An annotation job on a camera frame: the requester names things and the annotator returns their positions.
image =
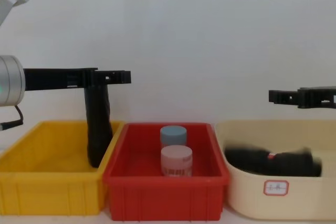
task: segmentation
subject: black grip handle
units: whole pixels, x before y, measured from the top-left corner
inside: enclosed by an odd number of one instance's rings
[[[88,158],[92,167],[98,168],[112,139],[110,102],[107,85],[84,89],[88,122]]]

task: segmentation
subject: white tabletop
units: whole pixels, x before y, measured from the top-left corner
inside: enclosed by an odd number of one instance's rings
[[[336,223],[332,222],[313,222],[313,221],[257,221],[244,218],[231,209],[225,209],[222,213],[220,221],[193,221],[194,223],[217,223],[217,224],[326,224],[326,223]],[[107,210],[103,211],[98,216],[92,217],[63,217],[63,216],[31,216],[31,217],[0,217],[1,224],[109,224],[112,223],[109,213]],[[129,222],[120,222],[115,221],[114,223],[129,223]],[[141,223],[145,224],[160,224],[160,223],[190,223],[189,221],[142,221]]]

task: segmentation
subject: white wall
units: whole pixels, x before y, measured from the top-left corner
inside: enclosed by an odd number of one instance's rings
[[[269,89],[336,85],[336,0],[31,0],[0,28],[24,67],[131,70],[111,86],[112,118],[206,121],[336,118],[268,103]],[[26,92],[25,125],[84,119],[82,90]],[[14,119],[12,108],[0,120]]]

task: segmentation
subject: plastic bin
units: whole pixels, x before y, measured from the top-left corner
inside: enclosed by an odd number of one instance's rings
[[[216,125],[222,148],[245,143],[272,152],[312,149],[321,177],[261,176],[230,165],[228,202],[239,213],[267,220],[336,220],[336,121],[227,121]]]
[[[87,158],[87,124],[42,122],[0,157],[1,215],[97,215],[107,188],[102,174],[122,130],[98,169]]]
[[[127,124],[104,174],[113,220],[219,220],[229,182],[213,129],[181,123],[193,150],[193,177],[161,174],[160,129],[168,123]]]

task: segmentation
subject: label sticker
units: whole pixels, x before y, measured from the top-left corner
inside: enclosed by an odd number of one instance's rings
[[[267,180],[264,184],[264,194],[267,196],[285,196],[289,183],[285,180]]]

